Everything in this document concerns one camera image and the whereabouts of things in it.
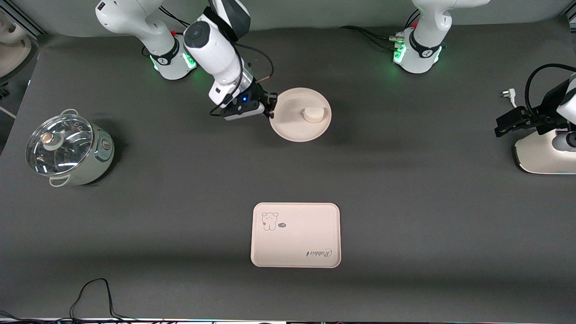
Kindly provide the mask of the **dark grey table mat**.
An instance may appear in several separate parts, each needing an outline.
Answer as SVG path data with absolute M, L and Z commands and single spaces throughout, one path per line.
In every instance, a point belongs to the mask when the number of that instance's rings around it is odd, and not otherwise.
M 333 121 L 307 143 L 265 117 L 209 115 L 212 78 L 157 76 L 132 37 L 47 36 L 0 155 L 0 310 L 68 315 L 109 282 L 132 318 L 576 322 L 576 176 L 522 172 L 494 135 L 500 91 L 542 64 L 576 65 L 564 17 L 456 25 L 411 75 L 343 29 L 252 31 L 265 87 L 323 94 Z M 115 154 L 82 186 L 27 164 L 43 122 L 66 109 L 107 131 Z M 332 269 L 257 267 L 259 203 L 333 203 Z

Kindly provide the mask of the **cream white toaster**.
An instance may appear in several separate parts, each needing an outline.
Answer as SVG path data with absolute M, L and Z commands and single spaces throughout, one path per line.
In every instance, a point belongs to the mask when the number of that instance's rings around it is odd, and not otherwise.
M 520 168 L 530 174 L 576 175 L 576 147 L 568 144 L 567 130 L 533 132 L 514 144 Z

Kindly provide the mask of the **glass pot lid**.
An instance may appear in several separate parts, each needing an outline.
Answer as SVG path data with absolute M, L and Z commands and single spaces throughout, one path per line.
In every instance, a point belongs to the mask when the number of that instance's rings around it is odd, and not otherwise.
M 29 138 L 25 156 L 34 172 L 54 176 L 75 168 L 92 149 L 93 128 L 75 113 L 43 122 Z

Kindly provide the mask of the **round beige plate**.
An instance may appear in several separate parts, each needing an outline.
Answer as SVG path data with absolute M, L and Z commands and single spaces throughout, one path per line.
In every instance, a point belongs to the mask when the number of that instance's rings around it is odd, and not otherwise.
M 308 123 L 302 116 L 307 107 L 323 107 L 325 117 L 320 123 Z M 292 88 L 278 96 L 275 117 L 270 119 L 272 129 L 282 138 L 292 142 L 313 141 L 327 131 L 333 116 L 329 101 L 319 92 L 309 88 Z

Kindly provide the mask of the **beige rabbit print tray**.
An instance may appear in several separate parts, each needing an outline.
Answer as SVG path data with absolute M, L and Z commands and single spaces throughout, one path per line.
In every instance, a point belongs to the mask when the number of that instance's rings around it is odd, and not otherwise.
M 332 269 L 341 258 L 336 204 L 261 202 L 254 207 L 251 261 L 255 266 Z

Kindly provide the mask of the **beige round object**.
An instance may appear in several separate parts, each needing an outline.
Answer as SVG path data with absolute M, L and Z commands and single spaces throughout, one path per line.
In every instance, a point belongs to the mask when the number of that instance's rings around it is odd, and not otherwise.
M 32 41 L 23 27 L 0 11 L 0 81 L 23 64 L 32 50 Z

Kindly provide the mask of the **pale green electric cooking pot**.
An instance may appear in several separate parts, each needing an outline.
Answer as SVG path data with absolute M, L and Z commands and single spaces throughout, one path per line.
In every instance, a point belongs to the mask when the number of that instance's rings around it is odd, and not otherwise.
M 75 113 L 80 115 L 76 109 L 66 109 L 62 111 L 60 115 L 64 113 Z M 88 153 L 88 156 L 82 160 L 82 162 L 65 174 L 47 176 L 49 184 L 52 187 L 82 186 L 92 183 L 102 176 L 113 162 L 115 154 L 113 138 L 107 131 L 98 125 L 90 121 L 88 122 L 93 128 L 91 151 Z

